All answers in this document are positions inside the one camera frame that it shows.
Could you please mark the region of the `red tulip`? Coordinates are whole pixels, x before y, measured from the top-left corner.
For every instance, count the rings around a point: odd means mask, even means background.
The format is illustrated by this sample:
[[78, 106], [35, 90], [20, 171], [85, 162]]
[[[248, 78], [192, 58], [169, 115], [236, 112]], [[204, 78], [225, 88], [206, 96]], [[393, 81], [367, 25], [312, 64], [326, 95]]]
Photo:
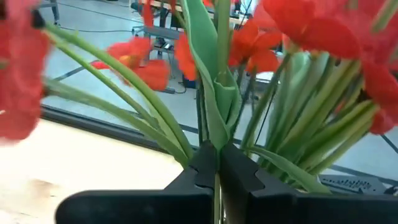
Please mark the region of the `red tulip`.
[[240, 90], [228, 65], [231, 43], [231, 0], [210, 0], [210, 16], [203, 0], [182, 0], [188, 46], [200, 87], [199, 123], [203, 138], [193, 158], [195, 185], [205, 191], [205, 216], [200, 224], [233, 224], [229, 212], [223, 153], [233, 146], [242, 105]]
[[340, 21], [318, 17], [312, 19], [296, 41], [307, 50], [326, 51], [341, 58], [358, 58], [358, 38]]

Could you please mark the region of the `red blossom bunch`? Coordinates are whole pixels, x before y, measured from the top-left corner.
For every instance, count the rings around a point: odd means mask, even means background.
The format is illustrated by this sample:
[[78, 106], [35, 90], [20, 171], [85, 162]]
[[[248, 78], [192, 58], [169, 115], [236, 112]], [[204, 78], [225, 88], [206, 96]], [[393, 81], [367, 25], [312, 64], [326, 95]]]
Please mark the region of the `red blossom bunch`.
[[[133, 37], [101, 50], [49, 24], [40, 0], [0, 0], [0, 142], [30, 136], [41, 115], [41, 101], [55, 95], [103, 110], [153, 139], [183, 167], [193, 148], [177, 120], [157, 96], [169, 81], [169, 65], [151, 60], [152, 41]], [[44, 77], [47, 55], [56, 47], [131, 108], [128, 112], [90, 93]]]
[[[344, 24], [359, 57], [296, 43], [318, 17]], [[241, 148], [299, 188], [288, 167], [317, 176], [366, 134], [398, 126], [398, 0], [260, 0], [232, 34], [229, 64], [251, 78], [271, 74]]]

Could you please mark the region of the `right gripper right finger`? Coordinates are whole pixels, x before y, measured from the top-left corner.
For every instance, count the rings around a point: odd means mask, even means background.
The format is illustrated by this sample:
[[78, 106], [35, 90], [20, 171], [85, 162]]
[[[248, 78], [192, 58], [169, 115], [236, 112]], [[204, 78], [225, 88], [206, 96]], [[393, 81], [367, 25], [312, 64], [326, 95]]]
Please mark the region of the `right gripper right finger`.
[[398, 224], [398, 197], [301, 193], [235, 145], [221, 150], [227, 224]]

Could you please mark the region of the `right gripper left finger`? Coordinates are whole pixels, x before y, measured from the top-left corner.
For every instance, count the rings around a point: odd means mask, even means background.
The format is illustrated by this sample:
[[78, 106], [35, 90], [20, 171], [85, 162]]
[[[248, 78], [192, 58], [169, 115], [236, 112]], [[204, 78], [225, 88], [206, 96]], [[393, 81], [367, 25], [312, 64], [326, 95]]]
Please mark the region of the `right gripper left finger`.
[[86, 190], [57, 207], [56, 224], [214, 224], [216, 149], [205, 141], [163, 190]]

